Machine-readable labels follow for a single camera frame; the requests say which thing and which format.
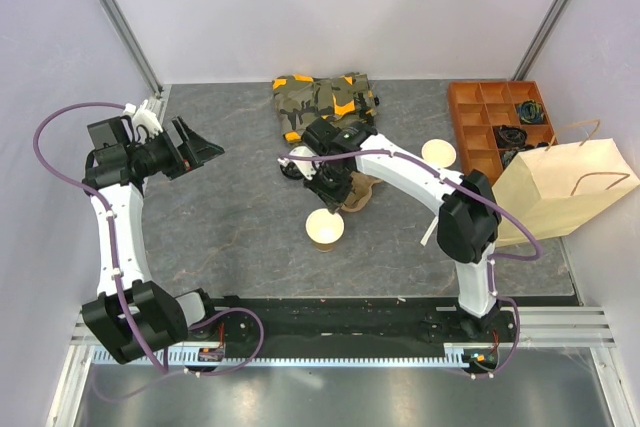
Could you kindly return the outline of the brown paper coffee cup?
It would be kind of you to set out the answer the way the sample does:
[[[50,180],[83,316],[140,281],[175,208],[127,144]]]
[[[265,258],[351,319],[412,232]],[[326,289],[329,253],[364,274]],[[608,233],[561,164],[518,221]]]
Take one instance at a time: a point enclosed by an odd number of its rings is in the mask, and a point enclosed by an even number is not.
[[[305,231],[314,247],[331,251],[344,234],[344,220],[338,213],[322,208],[311,212],[305,221]]]

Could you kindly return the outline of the black plastic cup lid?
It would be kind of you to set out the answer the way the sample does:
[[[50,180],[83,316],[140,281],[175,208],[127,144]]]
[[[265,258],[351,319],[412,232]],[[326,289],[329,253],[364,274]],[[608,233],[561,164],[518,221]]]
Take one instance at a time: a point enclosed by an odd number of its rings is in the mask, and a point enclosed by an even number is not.
[[[280,159],[278,161],[281,173],[290,180],[312,179],[316,170],[310,161],[294,161]]]

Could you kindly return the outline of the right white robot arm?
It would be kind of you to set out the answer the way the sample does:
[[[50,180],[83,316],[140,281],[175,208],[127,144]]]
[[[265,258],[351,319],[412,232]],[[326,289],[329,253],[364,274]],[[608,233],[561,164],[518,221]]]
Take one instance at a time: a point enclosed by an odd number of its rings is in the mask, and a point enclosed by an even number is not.
[[[501,215],[485,174],[429,164],[362,122],[339,129],[318,119],[290,154],[304,186],[332,212],[346,204],[354,173],[380,179],[429,209],[438,220],[437,244],[454,261],[460,333],[477,341],[493,330],[497,306],[488,267]]]

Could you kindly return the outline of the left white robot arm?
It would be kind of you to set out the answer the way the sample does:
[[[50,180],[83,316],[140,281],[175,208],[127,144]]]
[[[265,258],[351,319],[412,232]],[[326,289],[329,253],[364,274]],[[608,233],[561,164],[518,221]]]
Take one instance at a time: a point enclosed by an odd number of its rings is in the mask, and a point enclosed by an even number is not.
[[[128,115],[93,123],[93,150],[84,185],[99,228],[100,278],[95,300],[84,304],[86,326],[120,364],[185,341],[189,333],[208,340],[219,329],[209,296],[195,289],[174,297],[150,274],[142,232],[144,185],[161,173],[174,180],[224,154],[194,132],[181,117],[172,120],[181,142],[153,118]]]

